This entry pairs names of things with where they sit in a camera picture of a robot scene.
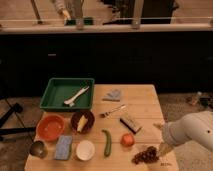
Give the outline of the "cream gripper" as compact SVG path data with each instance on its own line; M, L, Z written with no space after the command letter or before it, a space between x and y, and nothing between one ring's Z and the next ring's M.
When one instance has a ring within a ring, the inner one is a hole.
M154 123L153 126L156 127L158 130L162 130L162 128L163 128L163 125L160 124L160 123ZM170 145L168 145L165 142L161 142L160 145L159 145L159 149L157 151L157 156L158 157L165 156L171 150L172 150L172 147Z

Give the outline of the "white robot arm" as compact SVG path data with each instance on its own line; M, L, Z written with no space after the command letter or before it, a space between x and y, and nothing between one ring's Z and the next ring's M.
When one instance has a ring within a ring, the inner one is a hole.
M188 141L195 141L213 152L213 112L202 111L189 113L179 120L164 124L155 123L161 131L162 142L159 145L157 156L162 157L175 147Z

